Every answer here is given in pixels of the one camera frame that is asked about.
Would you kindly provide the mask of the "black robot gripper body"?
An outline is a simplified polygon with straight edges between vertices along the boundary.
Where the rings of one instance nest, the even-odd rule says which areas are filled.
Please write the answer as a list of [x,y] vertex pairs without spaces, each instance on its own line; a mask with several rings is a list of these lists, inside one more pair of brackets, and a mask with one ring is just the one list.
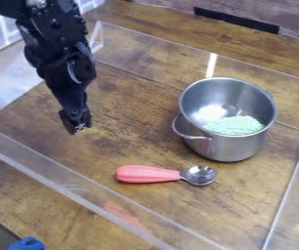
[[64,110],[82,112],[88,108],[86,87],[96,77],[88,40],[60,51],[28,43],[25,56]]

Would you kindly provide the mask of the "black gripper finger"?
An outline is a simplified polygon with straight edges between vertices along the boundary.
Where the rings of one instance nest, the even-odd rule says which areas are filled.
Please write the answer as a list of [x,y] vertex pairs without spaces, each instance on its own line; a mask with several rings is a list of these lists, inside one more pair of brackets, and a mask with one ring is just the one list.
[[70,135],[74,135],[77,132],[90,127],[92,120],[88,109],[84,110],[84,113],[80,118],[70,118],[65,110],[58,111],[58,116],[62,121],[64,127]]

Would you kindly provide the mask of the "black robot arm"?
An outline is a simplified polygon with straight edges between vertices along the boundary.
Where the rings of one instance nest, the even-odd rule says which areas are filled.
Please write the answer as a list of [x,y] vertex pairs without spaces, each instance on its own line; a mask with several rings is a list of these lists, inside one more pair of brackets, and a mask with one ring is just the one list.
[[16,21],[25,57],[61,105],[69,134],[90,126],[86,87],[96,78],[86,21],[76,0],[0,0],[0,16]]

